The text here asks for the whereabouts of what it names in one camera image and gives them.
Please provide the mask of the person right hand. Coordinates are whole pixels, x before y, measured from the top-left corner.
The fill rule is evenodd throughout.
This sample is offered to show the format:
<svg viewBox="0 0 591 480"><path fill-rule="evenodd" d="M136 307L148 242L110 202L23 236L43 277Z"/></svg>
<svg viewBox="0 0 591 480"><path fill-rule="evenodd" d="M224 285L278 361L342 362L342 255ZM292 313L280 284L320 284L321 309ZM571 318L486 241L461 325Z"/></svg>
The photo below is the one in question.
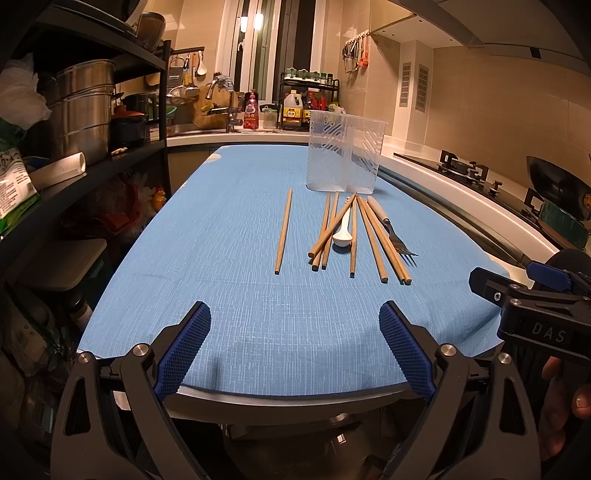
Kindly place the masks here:
<svg viewBox="0 0 591 480"><path fill-rule="evenodd" d="M565 426L570 415L581 420L590 418L590 385L577 379L575 370L575 365L554 356L543 367L542 378L549 381L549 386L538 427L542 461L563 449Z"/></svg>

